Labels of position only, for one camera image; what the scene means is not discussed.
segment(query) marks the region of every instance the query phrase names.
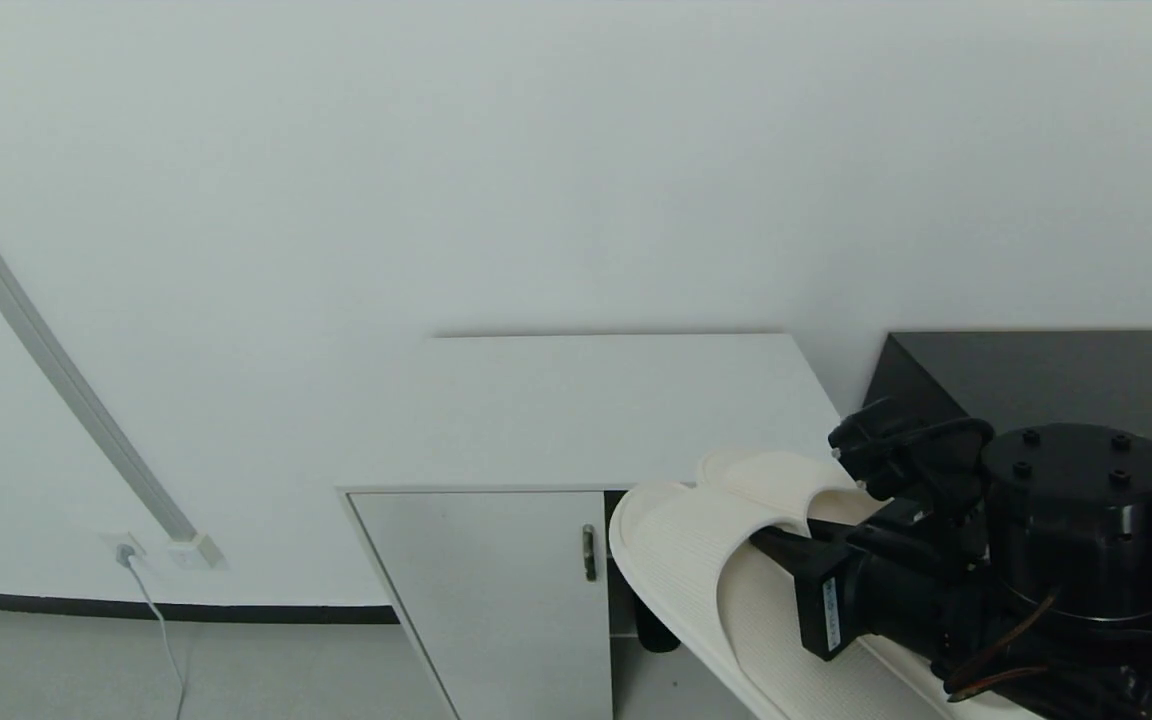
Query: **cabinet countertop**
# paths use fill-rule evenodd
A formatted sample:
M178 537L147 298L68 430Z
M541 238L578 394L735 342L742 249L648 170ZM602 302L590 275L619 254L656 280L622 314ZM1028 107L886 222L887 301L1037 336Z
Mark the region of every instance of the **cabinet countertop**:
M420 343L347 492L692 482L721 447L829 460L838 424L787 334L439 338Z

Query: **black cylindrical motor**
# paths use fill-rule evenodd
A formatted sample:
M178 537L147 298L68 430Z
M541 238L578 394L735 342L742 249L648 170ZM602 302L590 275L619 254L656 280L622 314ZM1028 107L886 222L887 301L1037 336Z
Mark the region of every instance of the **black cylindrical motor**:
M1018 602L1075 624L1152 623L1152 442L1053 424L993 439L990 562Z

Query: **black baseboard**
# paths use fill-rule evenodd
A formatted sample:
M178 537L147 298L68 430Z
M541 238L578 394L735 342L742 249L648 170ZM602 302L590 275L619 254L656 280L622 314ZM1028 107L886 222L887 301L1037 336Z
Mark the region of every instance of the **black baseboard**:
M396 626L393 607L303 605L177 605L157 602L162 617L182 623L262 623L286 626ZM45 615L152 620L144 602L78 600L70 597L0 594L0 611Z

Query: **white slipper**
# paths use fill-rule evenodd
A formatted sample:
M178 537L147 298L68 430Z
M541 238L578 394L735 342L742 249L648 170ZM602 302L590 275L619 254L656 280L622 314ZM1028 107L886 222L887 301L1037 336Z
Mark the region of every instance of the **white slipper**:
M879 503L836 464L789 452L723 450L695 488L644 484L612 515L608 543L634 591L759 720L1028 720L983 694L948 705L927 662L867 637L825 662L801 646L794 579L745 541L806 518L856 523Z

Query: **white cable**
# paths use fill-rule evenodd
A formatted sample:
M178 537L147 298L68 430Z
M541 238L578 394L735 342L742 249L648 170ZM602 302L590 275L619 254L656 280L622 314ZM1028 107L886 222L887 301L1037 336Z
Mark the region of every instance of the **white cable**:
M166 620L162 619L162 612L159 611L159 606L154 605L154 601L150 600L150 592L145 589L145 583L141 582L141 575L137 574L136 568L132 568L134 555L136 555L136 551L134 551L131 546L123 544L123 546L119 546L115 560L119 564L123 566L123 568L127 568L128 571L131 571L132 578L136 579L137 588L141 588L141 596L145 598L145 602L150 606L150 611L154 612L154 616L159 619L159 629L162 630L162 646L164 650L168 651L168 660L172 661L172 669L175 674L177 674L177 683L180 683L177 714L175 714L175 720L180 720L180 711L184 707L184 675L180 674L180 667L177 666L177 662L175 662L175 655L172 654L172 646L168 643L168 623L166 623Z

